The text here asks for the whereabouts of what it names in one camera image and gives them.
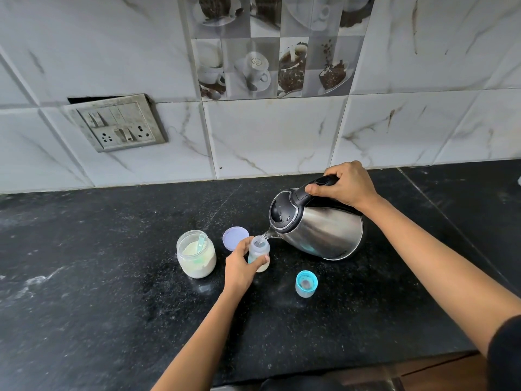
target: dirty switch plate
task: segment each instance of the dirty switch plate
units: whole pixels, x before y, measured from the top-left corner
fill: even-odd
[[[66,110],[98,152],[166,142],[143,94],[73,104]]]

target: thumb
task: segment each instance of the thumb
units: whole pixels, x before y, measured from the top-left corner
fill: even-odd
[[[262,266],[269,262],[268,255],[257,256],[257,259],[249,264],[249,267],[252,268],[253,273],[256,273],[257,270]]]
[[[308,184],[306,185],[305,191],[313,196],[333,197],[333,192],[335,190],[333,186]]]

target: electric kettle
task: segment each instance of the electric kettle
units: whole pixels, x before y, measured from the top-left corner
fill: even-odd
[[[308,184],[334,185],[336,176]],[[364,242],[367,220],[358,210],[329,197],[316,197],[304,188],[288,189],[269,208],[271,229],[292,246],[329,261],[352,255]]]

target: person's right arm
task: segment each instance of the person's right arm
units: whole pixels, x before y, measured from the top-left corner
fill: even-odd
[[[332,197],[370,218],[442,309],[487,355],[499,327],[521,314],[521,299],[434,238],[377,194],[358,161],[332,166],[332,186],[310,184],[306,192]]]

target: black kettle handle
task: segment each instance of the black kettle handle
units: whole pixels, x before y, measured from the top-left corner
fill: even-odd
[[[317,185],[335,185],[338,182],[339,178],[334,175],[322,176],[314,179],[313,181],[304,184],[296,191],[293,192],[293,202],[297,206],[305,206],[309,201],[313,198],[313,195],[310,195],[305,191],[305,188],[309,184],[317,184]]]

